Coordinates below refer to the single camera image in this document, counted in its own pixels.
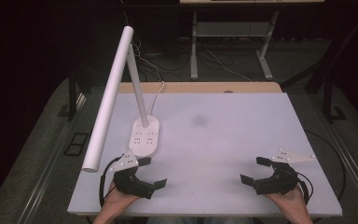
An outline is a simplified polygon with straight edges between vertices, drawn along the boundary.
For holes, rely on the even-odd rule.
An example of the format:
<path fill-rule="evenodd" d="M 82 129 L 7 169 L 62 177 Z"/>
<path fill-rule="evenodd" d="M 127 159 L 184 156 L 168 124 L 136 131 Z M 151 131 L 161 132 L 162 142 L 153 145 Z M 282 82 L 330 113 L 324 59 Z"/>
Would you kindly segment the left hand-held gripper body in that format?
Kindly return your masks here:
<path fill-rule="evenodd" d="M 144 182 L 136 176 L 139 167 L 138 159 L 131 151 L 108 163 L 108 170 L 113 173 L 113 183 L 119 191 L 150 199 L 155 192 L 154 184 Z"/>

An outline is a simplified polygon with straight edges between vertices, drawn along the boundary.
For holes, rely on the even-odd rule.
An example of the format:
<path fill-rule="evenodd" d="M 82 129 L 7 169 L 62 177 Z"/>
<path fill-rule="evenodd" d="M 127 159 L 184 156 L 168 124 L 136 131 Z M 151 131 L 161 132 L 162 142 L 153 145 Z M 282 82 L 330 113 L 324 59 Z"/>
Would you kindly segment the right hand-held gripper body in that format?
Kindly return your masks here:
<path fill-rule="evenodd" d="M 254 186 L 258 195 L 271 193 L 285 194 L 293 190 L 297 184 L 300 185 L 306 196 L 313 194 L 313 186 L 310 180 L 304 175 L 297 172 L 291 163 L 314 161 L 314 155 L 307 155 L 299 152 L 279 149 L 275 156 L 268 158 L 271 160 L 273 174 L 271 177 L 254 180 Z"/>

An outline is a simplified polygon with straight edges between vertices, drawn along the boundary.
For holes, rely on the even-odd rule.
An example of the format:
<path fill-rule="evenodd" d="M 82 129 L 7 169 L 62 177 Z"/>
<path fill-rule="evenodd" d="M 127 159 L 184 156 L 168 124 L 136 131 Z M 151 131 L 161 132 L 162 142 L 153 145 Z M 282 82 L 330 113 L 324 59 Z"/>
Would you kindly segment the person's right hand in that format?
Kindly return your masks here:
<path fill-rule="evenodd" d="M 274 202 L 288 219 L 298 219 L 309 214 L 300 186 L 295 186 L 293 190 L 283 195 L 271 193 L 266 194 L 265 197 Z"/>

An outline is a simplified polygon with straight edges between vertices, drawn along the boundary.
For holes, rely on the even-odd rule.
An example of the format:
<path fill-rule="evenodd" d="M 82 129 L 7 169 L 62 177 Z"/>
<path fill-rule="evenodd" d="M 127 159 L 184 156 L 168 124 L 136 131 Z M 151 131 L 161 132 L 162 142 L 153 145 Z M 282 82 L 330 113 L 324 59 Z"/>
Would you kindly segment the person's left hand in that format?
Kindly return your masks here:
<path fill-rule="evenodd" d="M 116 185 L 111 183 L 100 214 L 108 217 L 118 217 L 138 199 L 138 196 L 119 191 Z"/>

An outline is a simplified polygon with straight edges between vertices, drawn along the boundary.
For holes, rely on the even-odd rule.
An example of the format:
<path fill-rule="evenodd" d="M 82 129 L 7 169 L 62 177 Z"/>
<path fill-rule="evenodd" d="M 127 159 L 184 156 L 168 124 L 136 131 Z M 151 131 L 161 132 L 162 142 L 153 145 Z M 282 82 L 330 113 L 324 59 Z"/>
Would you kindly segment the white table mat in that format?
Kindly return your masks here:
<path fill-rule="evenodd" d="M 315 156 L 284 93 L 148 93 L 145 102 L 160 123 L 158 149 L 137 175 L 167 184 L 151 199 L 133 203 L 129 216 L 276 217 L 279 209 L 243 185 L 241 175 L 271 176 L 271 168 L 255 160 L 280 148 Z M 310 214 L 341 215 L 318 160 L 293 167 L 313 186 Z"/>

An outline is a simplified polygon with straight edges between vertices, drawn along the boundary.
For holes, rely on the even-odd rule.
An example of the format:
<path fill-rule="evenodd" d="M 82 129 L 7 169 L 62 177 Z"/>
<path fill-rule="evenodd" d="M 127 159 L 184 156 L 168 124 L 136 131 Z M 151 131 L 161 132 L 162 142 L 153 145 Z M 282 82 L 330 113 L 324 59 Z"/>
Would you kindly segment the white desk lamp with sockets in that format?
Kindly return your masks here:
<path fill-rule="evenodd" d="M 96 173 L 99 171 L 103 148 L 125 65 L 129 67 L 132 87 L 140 114 L 140 118 L 134 121 L 132 126 L 129 150 L 136 158 L 151 157 L 157 151 L 159 121 L 149 115 L 145 109 L 144 96 L 131 43 L 133 33 L 134 31 L 130 26 L 125 26 L 119 40 L 117 53 L 83 161 L 82 170 L 85 172 Z"/>

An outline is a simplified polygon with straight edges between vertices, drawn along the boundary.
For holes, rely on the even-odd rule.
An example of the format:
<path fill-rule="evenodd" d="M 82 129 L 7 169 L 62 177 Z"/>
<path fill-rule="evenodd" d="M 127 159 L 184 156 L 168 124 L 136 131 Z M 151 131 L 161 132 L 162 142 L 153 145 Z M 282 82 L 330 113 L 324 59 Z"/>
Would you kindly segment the black metal stand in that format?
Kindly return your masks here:
<path fill-rule="evenodd" d="M 324 92 L 322 111 L 332 121 L 342 117 L 340 113 L 332 113 L 334 87 L 342 90 L 358 109 L 358 11 L 335 12 L 324 27 L 331 34 L 331 44 L 322 59 L 280 86 L 285 89 L 307 77 L 305 91 L 310 94 Z"/>
<path fill-rule="evenodd" d="M 81 97 L 82 92 L 76 82 L 76 73 L 71 70 L 68 77 L 68 104 L 61 107 L 58 116 L 72 121 L 79 110 Z"/>

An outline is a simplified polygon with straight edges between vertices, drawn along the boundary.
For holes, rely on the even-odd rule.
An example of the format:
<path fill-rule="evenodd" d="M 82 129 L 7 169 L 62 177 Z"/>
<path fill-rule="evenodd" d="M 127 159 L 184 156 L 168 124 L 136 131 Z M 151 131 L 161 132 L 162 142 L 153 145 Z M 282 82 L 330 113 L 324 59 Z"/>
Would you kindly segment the desk with grey metal legs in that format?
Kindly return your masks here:
<path fill-rule="evenodd" d="M 263 21 L 200 21 L 198 8 L 192 10 L 192 33 L 190 53 L 190 78 L 199 78 L 197 40 L 199 37 L 262 37 L 263 45 L 255 56 L 266 80 L 272 80 L 266 54 L 272 38 L 277 19 L 282 7 L 304 7 L 319 5 L 325 0 L 179 0 L 181 7 L 262 7 L 272 6 L 268 20 Z"/>

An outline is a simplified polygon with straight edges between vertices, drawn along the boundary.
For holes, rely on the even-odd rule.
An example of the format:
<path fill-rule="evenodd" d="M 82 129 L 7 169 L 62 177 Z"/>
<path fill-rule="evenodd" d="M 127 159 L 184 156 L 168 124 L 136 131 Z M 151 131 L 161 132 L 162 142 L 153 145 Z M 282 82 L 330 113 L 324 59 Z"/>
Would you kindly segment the black floor frame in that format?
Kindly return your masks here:
<path fill-rule="evenodd" d="M 70 157 L 80 156 L 87 143 L 88 137 L 88 133 L 74 133 L 69 145 L 64 150 L 63 155 Z"/>

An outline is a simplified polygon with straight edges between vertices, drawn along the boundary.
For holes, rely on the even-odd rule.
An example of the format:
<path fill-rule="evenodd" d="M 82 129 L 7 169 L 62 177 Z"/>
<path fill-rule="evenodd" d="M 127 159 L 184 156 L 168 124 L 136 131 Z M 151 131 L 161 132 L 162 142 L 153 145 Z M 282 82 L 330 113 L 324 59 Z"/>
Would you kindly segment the metal floor rail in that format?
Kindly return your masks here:
<path fill-rule="evenodd" d="M 327 144 L 332 146 L 338 169 L 343 169 L 346 179 L 338 192 L 343 209 L 342 223 L 358 224 L 358 113 L 344 100 L 338 101 L 345 119 L 329 122 L 322 113 L 322 102 L 316 96 L 310 97 L 310 103 L 322 123 L 322 133 L 327 136 Z"/>
<path fill-rule="evenodd" d="M 30 189 L 16 224 L 31 224 L 63 153 L 72 119 L 84 102 L 82 93 L 72 97 L 54 92 L 48 100 L 18 158 L 23 171 L 22 184 Z"/>

